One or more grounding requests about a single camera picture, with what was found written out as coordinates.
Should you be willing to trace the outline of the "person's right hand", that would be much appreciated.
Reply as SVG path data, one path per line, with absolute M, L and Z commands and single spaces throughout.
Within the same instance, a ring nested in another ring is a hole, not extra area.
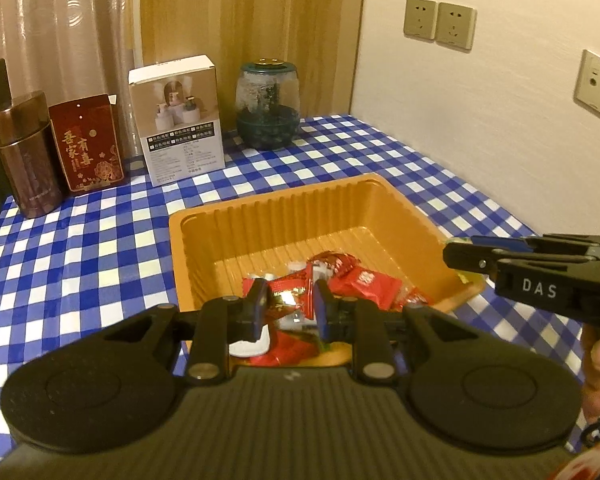
M 600 418 L 600 331 L 591 325 L 583 326 L 581 346 L 584 375 L 582 411 L 585 420 L 592 424 Z

